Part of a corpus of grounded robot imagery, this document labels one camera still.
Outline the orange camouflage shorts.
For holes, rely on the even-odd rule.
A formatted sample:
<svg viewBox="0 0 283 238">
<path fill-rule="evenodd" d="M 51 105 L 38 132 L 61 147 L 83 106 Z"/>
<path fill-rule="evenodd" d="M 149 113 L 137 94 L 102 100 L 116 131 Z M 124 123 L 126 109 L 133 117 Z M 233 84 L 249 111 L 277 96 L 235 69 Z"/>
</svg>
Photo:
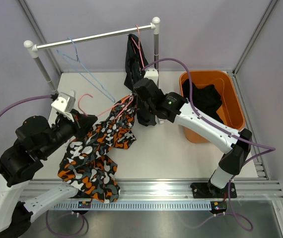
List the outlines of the orange camouflage shorts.
<svg viewBox="0 0 283 238">
<path fill-rule="evenodd" d="M 118 101 L 106 120 L 95 124 L 86 137 L 69 143 L 59 164 L 58 177 L 90 199 L 116 202 L 120 187 L 115 176 L 118 165 L 108 156 L 113 149 L 129 149 L 136 137 L 132 132 L 137 98 L 131 94 Z"/>
</svg>

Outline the black shorts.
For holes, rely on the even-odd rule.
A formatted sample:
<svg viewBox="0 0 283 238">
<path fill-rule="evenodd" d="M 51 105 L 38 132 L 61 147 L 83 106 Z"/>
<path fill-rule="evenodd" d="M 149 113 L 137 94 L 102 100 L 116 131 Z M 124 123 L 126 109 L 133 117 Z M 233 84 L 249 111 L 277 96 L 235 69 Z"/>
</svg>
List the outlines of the black shorts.
<svg viewBox="0 0 283 238">
<path fill-rule="evenodd" d="M 199 89 L 194 83 L 192 83 L 192 89 L 192 100 L 194 106 L 211 118 L 224 124 L 223 120 L 217 113 L 218 109 L 222 106 L 222 101 L 215 86 L 212 84 Z"/>
</svg>

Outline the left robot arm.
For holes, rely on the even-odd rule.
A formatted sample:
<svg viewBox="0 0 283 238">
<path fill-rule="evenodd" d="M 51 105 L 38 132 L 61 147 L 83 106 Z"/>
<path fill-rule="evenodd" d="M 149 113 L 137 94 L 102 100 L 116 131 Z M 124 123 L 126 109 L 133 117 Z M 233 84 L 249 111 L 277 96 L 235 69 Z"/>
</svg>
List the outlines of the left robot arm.
<svg viewBox="0 0 283 238">
<path fill-rule="evenodd" d="M 15 131 L 17 140 L 0 158 L 0 238 L 18 238 L 54 205 L 68 198 L 88 195 L 89 185 L 79 180 L 73 186 L 59 183 L 26 201 L 19 199 L 35 173 L 43 167 L 42 161 L 70 138 L 84 138 L 97 121 L 94 115 L 76 113 L 74 116 L 74 120 L 69 120 L 58 115 L 53 125 L 43 116 L 32 116 Z"/>
</svg>

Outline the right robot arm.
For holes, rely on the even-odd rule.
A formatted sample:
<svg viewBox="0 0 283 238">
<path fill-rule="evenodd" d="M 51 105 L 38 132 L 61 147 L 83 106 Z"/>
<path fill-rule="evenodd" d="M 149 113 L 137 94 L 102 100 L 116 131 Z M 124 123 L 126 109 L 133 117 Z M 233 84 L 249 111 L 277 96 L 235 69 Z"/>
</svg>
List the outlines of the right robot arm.
<svg viewBox="0 0 283 238">
<path fill-rule="evenodd" d="M 252 132 L 227 127 L 204 113 L 195 112 L 185 97 L 175 92 L 164 94 L 151 79 L 141 79 L 133 89 L 153 115 L 192 130 L 223 153 L 209 181 L 191 185 L 194 197 L 228 197 L 232 189 L 228 182 L 240 174 L 250 153 Z"/>
</svg>

